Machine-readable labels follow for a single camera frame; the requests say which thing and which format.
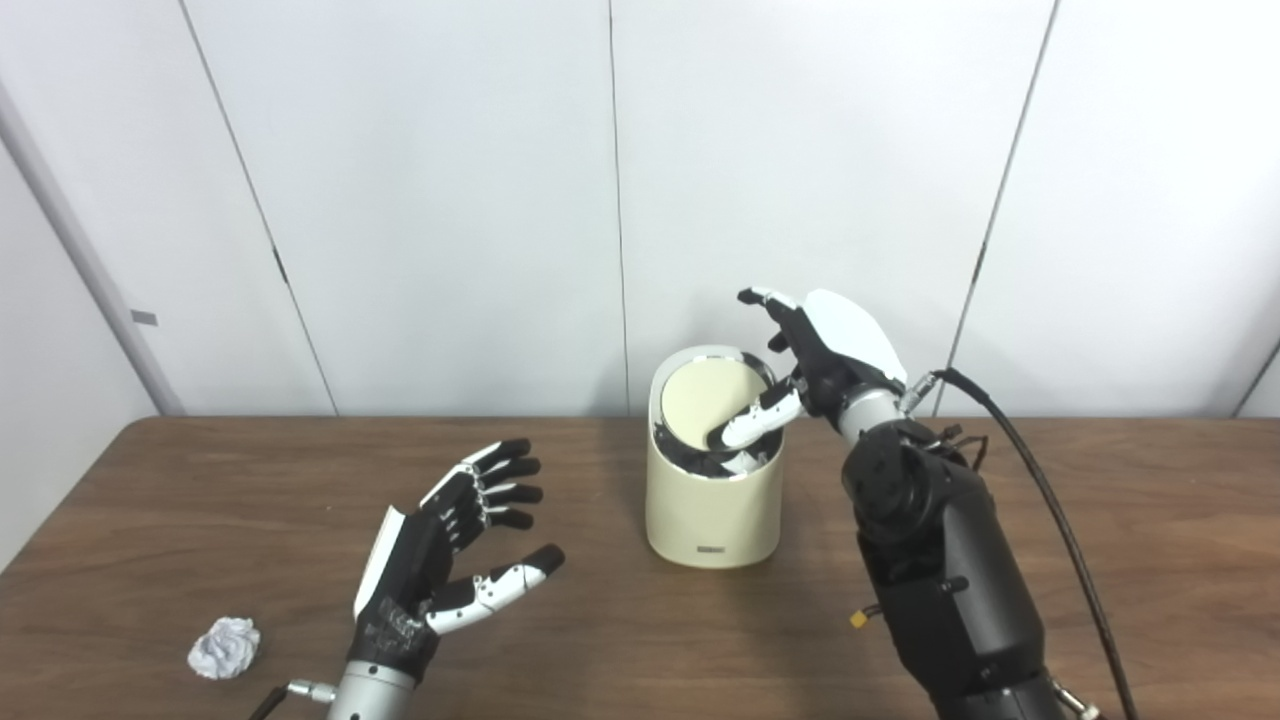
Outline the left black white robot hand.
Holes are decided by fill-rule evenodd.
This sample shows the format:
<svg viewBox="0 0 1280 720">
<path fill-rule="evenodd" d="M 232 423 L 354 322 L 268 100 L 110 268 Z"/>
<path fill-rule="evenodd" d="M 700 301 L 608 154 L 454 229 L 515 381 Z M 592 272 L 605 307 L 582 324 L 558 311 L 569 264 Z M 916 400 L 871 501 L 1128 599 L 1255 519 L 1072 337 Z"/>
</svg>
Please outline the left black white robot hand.
<svg viewBox="0 0 1280 720">
<path fill-rule="evenodd" d="M 566 561 L 545 544 L 486 573 L 453 578 L 454 560 L 486 530 L 532 528 L 525 503 L 541 488 L 525 478 L 541 470 L 526 438 L 503 439 L 456 462 L 411 512 L 388 507 L 355 601 L 352 664 L 410 676 L 415 684 L 444 635 L 490 618 L 544 583 Z"/>
</svg>

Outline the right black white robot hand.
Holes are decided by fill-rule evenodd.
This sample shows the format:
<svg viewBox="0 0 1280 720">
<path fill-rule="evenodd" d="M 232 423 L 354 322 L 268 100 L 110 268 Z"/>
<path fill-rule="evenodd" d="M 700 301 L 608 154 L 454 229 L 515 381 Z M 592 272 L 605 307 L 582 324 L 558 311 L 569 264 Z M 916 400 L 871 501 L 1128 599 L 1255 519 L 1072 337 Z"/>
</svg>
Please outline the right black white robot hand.
<svg viewBox="0 0 1280 720">
<path fill-rule="evenodd" d="M 748 287 L 741 304 L 763 307 L 777 324 L 769 350 L 790 351 L 794 369 L 707 434 L 713 451 L 754 445 L 801 416 L 826 419 L 850 445 L 864 430 L 908 416 L 908 373 L 879 323 L 828 290 L 804 299 Z"/>
</svg>

